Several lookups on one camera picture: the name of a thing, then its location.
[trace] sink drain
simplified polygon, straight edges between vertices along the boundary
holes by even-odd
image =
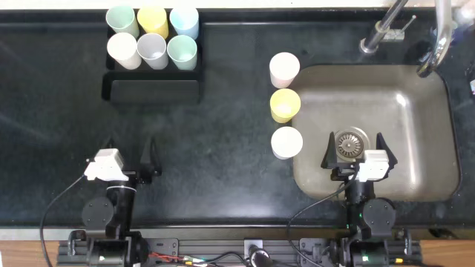
[[[336,133],[335,142],[337,144],[338,156],[347,161],[359,157],[365,149],[369,149],[369,139],[367,135],[356,127],[351,127]]]

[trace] sink basin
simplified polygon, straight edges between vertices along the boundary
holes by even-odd
[[[438,201],[457,189],[448,96],[436,73],[422,79],[416,66],[313,66],[302,70],[289,87],[301,98],[292,126],[304,138],[304,147],[294,157],[294,178],[309,196],[320,199],[337,189],[340,182],[331,181],[331,170],[320,164],[330,132],[338,135],[355,128],[356,137],[341,136],[343,142],[354,138],[348,149],[357,151],[342,151],[341,160],[376,149],[376,134],[381,132],[399,161],[387,179],[375,182],[377,197]]]

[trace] white connector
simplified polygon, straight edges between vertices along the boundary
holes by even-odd
[[[84,175],[88,180],[101,179],[103,181],[128,181],[122,173],[124,160],[116,148],[101,149],[97,152],[93,162],[89,162]]]
[[[364,162],[359,164],[356,179],[360,182],[374,181],[384,178],[389,169],[389,159],[384,150],[364,151]]]

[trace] faucet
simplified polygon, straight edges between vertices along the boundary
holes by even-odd
[[[363,53],[375,53],[379,43],[390,30],[390,25],[408,0],[396,0],[384,18],[376,22],[368,38],[360,41]],[[452,40],[452,7],[451,0],[435,0],[437,17],[437,39],[432,51],[425,55],[423,63],[417,68],[417,75],[422,78],[429,76],[444,59]]]

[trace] yellow cup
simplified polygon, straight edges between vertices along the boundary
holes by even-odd
[[[300,97],[294,90],[279,89],[270,98],[272,118],[279,123],[286,123],[300,110]]]
[[[158,33],[164,39],[168,37],[168,21],[166,11],[161,7],[142,7],[137,20],[146,33]]]

